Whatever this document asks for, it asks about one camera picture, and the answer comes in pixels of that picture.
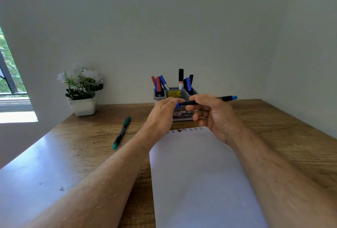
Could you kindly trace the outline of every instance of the green marker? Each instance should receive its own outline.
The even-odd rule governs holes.
[[[123,124],[123,127],[121,129],[121,132],[118,134],[118,136],[117,136],[117,138],[116,138],[116,140],[114,142],[114,146],[112,147],[113,150],[115,150],[118,147],[118,144],[121,141],[121,139],[122,139],[122,137],[124,135],[124,132],[126,130],[126,127],[129,125],[130,121],[131,121],[131,117],[129,116],[128,118],[126,118],[126,120],[125,120],[125,122]]]

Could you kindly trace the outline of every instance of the price tag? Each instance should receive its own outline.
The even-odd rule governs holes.
[[[171,91],[171,92],[168,92],[168,96],[169,97],[181,97],[181,90],[174,90],[174,91]]]

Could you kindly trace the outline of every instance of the window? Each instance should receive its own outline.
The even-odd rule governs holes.
[[[0,112],[30,110],[33,107],[0,28]]]

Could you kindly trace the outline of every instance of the potted plant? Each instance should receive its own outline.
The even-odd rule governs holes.
[[[75,115],[92,115],[96,111],[95,92],[103,89],[102,76],[88,70],[82,63],[74,63],[73,71],[60,73],[58,80],[68,85],[66,97]]]

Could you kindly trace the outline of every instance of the desk surface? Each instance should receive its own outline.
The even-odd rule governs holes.
[[[237,115],[320,186],[337,192],[337,140],[262,100],[233,101]],[[113,154],[113,141],[131,116],[125,144],[153,104],[101,105],[95,115],[71,115],[0,170],[2,227],[22,227]],[[195,122],[174,122],[172,129]],[[120,227],[155,227],[150,162],[138,174]]]

